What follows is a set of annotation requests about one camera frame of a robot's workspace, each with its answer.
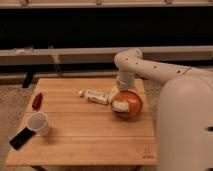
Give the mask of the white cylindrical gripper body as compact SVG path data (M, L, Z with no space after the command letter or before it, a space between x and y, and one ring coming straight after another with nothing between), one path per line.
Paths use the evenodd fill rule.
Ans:
M125 91L134 87L135 74L119 71L116 78L117 87L120 91Z

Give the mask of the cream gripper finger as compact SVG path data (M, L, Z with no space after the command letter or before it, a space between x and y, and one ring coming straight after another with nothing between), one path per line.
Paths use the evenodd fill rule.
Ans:
M114 97L119 93L119 89L114 86L108 95L108 102L111 103Z

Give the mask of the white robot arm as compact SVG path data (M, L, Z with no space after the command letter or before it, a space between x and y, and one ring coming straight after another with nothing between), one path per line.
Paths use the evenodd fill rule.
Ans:
M213 72L145 60L138 48L114 57L117 87L140 76L163 85L157 106L157 171L213 170Z

